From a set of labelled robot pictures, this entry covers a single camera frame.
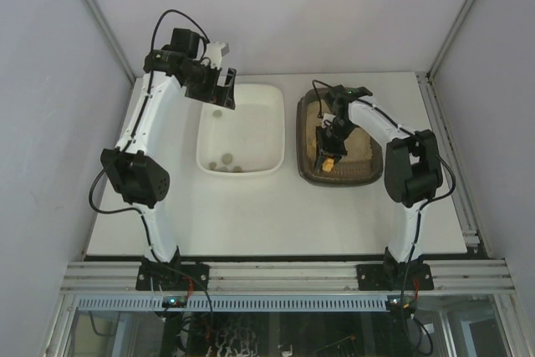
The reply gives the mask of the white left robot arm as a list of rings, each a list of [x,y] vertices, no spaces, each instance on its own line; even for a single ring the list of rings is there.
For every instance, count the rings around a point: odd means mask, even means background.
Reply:
[[[146,259],[171,263],[179,247],[171,233],[163,201],[171,175],[155,153],[171,102],[179,94],[189,99],[234,110],[237,71],[225,71],[226,43],[211,42],[189,29],[176,28],[171,41],[145,56],[142,89],[133,115],[115,147],[100,155],[103,173],[126,203],[126,211],[140,215],[147,238]]]

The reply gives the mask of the yellow litter scoop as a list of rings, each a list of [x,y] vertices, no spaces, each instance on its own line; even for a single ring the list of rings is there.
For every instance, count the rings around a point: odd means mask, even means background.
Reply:
[[[333,119],[334,115],[324,113],[320,126],[316,128],[316,169],[324,172],[331,172],[336,163],[336,140],[333,139],[330,129]]]

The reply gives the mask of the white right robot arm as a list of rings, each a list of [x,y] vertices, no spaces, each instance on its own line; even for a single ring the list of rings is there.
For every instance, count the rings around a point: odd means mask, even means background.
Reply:
[[[383,182],[395,211],[395,235],[386,255],[396,263],[416,260],[423,208],[443,184],[441,158],[431,130],[412,130],[389,116],[365,87],[328,86],[329,110],[316,127],[314,169],[330,171],[348,155],[345,141],[363,129],[382,150]]]

